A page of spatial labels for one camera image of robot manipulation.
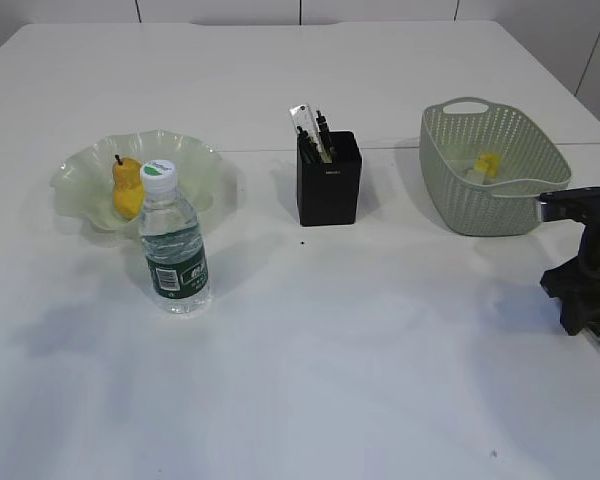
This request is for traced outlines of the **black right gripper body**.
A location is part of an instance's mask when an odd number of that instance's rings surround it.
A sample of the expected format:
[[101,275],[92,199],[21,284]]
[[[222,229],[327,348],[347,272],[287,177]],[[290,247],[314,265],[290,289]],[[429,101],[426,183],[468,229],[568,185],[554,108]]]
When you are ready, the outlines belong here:
[[588,275],[577,257],[543,273],[540,285],[560,303],[565,297],[600,297],[600,278]]

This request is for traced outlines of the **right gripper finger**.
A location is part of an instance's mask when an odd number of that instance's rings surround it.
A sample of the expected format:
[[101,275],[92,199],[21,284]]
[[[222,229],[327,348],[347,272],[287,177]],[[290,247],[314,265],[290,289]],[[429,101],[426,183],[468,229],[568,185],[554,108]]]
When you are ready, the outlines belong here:
[[600,330],[600,297],[565,297],[561,301],[560,323],[570,336],[583,329]]

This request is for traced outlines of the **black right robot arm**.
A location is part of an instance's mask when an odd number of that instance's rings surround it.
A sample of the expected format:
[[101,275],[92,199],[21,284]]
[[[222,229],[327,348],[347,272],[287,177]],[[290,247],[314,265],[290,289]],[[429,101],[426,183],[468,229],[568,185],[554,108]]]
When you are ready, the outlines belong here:
[[585,328],[600,330],[600,187],[542,193],[540,220],[572,220],[584,225],[576,255],[543,273],[540,285],[561,305],[560,324],[575,336]]

